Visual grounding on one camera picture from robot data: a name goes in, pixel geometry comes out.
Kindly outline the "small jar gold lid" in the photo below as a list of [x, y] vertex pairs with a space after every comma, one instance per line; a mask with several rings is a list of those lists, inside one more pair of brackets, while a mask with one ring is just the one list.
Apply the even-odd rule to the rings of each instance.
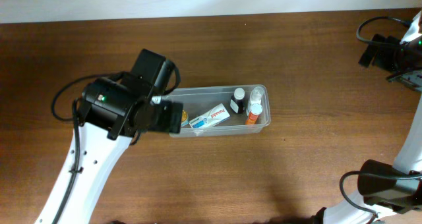
[[189, 123], [189, 115], [185, 110], [182, 110], [181, 126], [186, 126]]

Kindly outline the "white Panadol box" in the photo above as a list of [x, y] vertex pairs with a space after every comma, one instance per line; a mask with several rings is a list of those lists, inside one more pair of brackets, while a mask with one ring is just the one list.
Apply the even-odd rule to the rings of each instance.
[[216, 126], [230, 118], [230, 114], [222, 103], [213, 107], [206, 113], [191, 119], [189, 125], [191, 128], [209, 128]]

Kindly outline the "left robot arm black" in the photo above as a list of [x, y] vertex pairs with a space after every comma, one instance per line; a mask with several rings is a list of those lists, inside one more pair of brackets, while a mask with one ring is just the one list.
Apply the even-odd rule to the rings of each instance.
[[175, 64], [143, 49], [129, 72], [95, 75], [72, 104], [73, 138], [37, 223], [88, 223], [121, 155], [148, 131], [179, 133], [182, 103], [162, 99]]

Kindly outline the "dark syrup bottle white cap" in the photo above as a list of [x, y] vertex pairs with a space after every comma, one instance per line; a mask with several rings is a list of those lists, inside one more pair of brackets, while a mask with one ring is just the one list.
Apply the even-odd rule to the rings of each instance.
[[245, 110], [245, 91], [242, 88], [236, 88], [230, 99], [230, 108], [236, 114], [242, 114]]

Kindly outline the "white lotion bottle clear cap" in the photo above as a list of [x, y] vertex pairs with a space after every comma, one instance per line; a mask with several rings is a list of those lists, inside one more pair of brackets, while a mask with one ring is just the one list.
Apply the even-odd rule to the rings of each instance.
[[249, 112], [251, 110], [251, 106], [254, 104], [261, 104], [262, 97], [264, 95], [264, 88], [258, 86], [255, 87], [252, 92], [250, 93], [248, 104], [247, 104], [247, 110], [246, 114], [249, 115]]

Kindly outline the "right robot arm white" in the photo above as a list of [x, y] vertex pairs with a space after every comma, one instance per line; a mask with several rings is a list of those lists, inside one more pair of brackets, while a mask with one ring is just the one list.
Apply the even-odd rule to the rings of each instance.
[[[373, 17], [358, 26], [356, 37], [367, 45], [359, 64], [388, 73], [386, 81], [421, 93], [421, 14], [411, 20], [392, 16], [381, 19], [406, 27], [401, 38], [375, 34], [367, 39], [364, 27], [378, 21]], [[382, 223], [385, 217], [421, 211], [421, 106], [418, 105], [409, 132], [390, 164], [369, 159], [356, 171], [341, 176], [343, 200], [322, 208], [309, 223]]]

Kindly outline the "orange tube white cap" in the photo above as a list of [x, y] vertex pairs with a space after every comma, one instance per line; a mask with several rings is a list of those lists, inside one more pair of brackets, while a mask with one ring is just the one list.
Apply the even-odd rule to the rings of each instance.
[[258, 118], [260, 116], [260, 114], [262, 113], [263, 108], [262, 105], [259, 103], [254, 103], [250, 106], [249, 109], [249, 115], [248, 118], [245, 122], [246, 125], [254, 125], [257, 121]]

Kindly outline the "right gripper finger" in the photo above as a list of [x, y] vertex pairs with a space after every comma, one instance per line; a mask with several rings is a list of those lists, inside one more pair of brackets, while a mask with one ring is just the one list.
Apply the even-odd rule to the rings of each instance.
[[[399, 44], [399, 39], [392, 36], [386, 38], [380, 34], [375, 34], [372, 40], [381, 43], [392, 43], [393, 45]], [[396, 68], [395, 49], [368, 45], [358, 63], [365, 68], [370, 65], [379, 68]]]
[[388, 82], [399, 82], [406, 88], [421, 92], [421, 69], [411, 69], [405, 72], [397, 72], [386, 78]]

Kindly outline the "clear plastic container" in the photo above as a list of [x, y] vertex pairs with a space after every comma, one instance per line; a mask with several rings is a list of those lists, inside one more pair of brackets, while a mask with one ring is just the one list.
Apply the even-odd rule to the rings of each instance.
[[[257, 122], [253, 125], [246, 125], [247, 115], [236, 114], [229, 107], [229, 101], [234, 91], [237, 88], [242, 88], [245, 91], [245, 103], [248, 103], [250, 93], [255, 88], [264, 90], [264, 95], [261, 100], [263, 112], [259, 115]], [[230, 117], [224, 122], [210, 127], [210, 128], [191, 128], [190, 125], [183, 126], [180, 133], [171, 133], [173, 138], [189, 138], [197, 136], [225, 136], [238, 134], [253, 134], [259, 133], [264, 127], [271, 122], [270, 103], [266, 87], [262, 84], [251, 84], [241, 86], [214, 86], [214, 87], [199, 87], [199, 88], [180, 88], [174, 90], [170, 95], [164, 96], [163, 100], [180, 102], [183, 104], [183, 109], [187, 112], [189, 120], [192, 120], [213, 107], [223, 104], [228, 110]]]

